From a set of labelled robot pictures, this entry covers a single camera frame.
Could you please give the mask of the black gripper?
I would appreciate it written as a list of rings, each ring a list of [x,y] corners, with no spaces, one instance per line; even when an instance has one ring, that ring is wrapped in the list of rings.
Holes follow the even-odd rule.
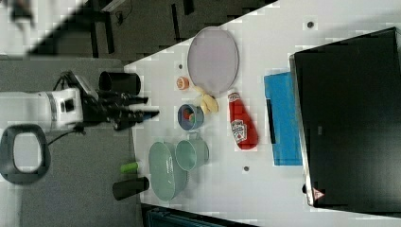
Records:
[[[82,128],[94,127],[103,122],[111,122],[119,117],[125,106],[147,104],[148,98],[140,96],[123,96],[122,93],[97,91],[97,97],[88,93],[80,94],[83,120],[79,124]],[[121,122],[127,125],[142,123],[159,115],[159,111],[128,111],[121,116]]]

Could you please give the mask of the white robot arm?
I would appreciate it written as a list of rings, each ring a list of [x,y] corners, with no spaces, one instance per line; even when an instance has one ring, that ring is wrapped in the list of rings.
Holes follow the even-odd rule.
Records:
[[[15,184],[36,183],[50,168],[51,143],[58,132],[83,133],[86,127],[109,122],[116,131],[149,120],[157,111],[131,110],[145,97],[117,92],[68,88],[47,92],[1,94],[1,176]]]

